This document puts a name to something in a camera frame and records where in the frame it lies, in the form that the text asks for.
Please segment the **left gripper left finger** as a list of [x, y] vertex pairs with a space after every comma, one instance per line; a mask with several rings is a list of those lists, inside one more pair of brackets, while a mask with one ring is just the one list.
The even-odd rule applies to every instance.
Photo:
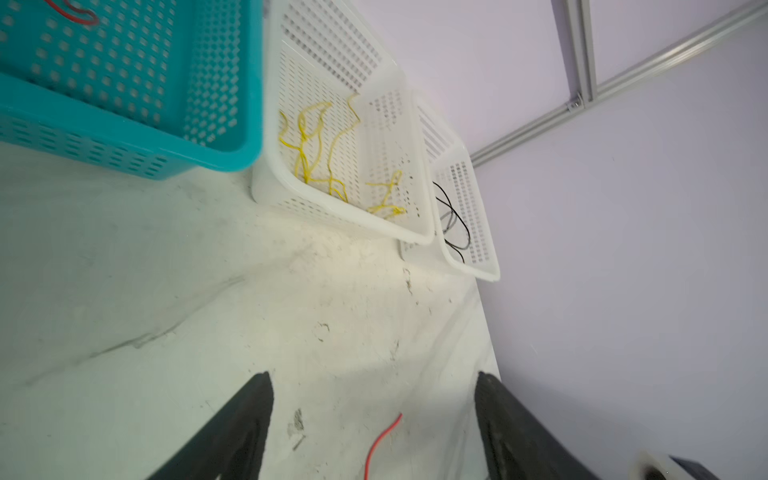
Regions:
[[270, 375], [254, 375], [153, 479], [257, 479], [274, 405]]

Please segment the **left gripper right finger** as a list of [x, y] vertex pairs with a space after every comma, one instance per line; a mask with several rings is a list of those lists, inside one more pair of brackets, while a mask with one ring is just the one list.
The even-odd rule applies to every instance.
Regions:
[[490, 479], [595, 477], [496, 376], [478, 375], [474, 401]]

